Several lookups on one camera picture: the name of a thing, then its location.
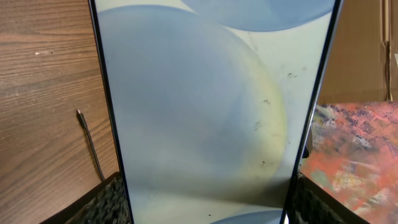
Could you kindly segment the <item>Galaxy S24 smartphone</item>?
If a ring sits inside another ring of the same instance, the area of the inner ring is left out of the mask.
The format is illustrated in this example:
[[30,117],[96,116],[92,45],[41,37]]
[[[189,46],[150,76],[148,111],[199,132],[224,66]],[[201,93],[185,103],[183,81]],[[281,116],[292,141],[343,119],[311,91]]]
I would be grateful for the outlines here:
[[285,223],[342,3],[92,0],[133,223]]

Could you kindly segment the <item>colourful painted cloth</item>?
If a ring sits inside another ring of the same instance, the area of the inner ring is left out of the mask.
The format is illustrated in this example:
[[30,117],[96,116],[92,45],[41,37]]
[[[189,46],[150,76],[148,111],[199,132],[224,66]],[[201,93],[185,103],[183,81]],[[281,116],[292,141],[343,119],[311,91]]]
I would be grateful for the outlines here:
[[300,171],[369,223],[397,223],[397,103],[318,105]]

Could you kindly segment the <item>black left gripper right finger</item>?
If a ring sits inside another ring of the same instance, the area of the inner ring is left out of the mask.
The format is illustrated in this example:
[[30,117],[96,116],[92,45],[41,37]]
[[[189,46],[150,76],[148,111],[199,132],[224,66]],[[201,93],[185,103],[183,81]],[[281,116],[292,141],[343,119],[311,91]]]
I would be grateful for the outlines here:
[[308,177],[299,174],[287,200],[291,224],[368,224]]

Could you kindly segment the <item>cardboard backdrop panel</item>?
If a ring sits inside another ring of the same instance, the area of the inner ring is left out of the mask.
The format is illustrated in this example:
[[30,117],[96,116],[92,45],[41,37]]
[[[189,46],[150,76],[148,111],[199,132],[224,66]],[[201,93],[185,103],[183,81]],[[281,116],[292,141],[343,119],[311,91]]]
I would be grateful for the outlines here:
[[397,101],[397,0],[345,0],[319,104]]

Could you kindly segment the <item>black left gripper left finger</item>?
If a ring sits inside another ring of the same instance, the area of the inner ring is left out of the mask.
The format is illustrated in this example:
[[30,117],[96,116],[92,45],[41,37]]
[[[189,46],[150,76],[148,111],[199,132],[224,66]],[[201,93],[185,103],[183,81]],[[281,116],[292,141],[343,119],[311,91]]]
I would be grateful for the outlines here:
[[121,174],[115,172],[42,224],[130,224]]

